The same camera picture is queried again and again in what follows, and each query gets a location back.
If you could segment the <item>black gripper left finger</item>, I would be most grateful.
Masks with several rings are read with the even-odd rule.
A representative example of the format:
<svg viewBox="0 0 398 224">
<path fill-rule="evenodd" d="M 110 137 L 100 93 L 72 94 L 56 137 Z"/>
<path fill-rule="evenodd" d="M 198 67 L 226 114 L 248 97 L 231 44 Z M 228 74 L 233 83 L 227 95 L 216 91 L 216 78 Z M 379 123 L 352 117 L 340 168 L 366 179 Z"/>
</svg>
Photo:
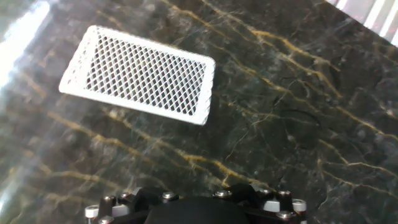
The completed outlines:
<svg viewBox="0 0 398 224">
<path fill-rule="evenodd" d="M 85 223 L 114 223 L 117 217 L 149 212 L 158 205 L 176 201 L 180 196 L 160 187 L 138 187 L 116 195 L 102 196 L 97 204 L 85 208 Z"/>
</svg>

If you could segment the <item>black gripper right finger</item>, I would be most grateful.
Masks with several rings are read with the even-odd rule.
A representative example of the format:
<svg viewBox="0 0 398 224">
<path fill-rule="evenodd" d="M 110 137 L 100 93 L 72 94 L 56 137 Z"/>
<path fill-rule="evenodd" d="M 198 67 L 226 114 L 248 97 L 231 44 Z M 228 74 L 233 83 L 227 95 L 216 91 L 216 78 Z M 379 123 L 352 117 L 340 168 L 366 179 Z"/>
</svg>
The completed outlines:
<svg viewBox="0 0 398 224">
<path fill-rule="evenodd" d="M 307 224 L 307 203 L 288 190 L 263 189 L 252 184 L 234 184 L 217 190 L 213 197 L 231 202 L 246 223 Z"/>
</svg>

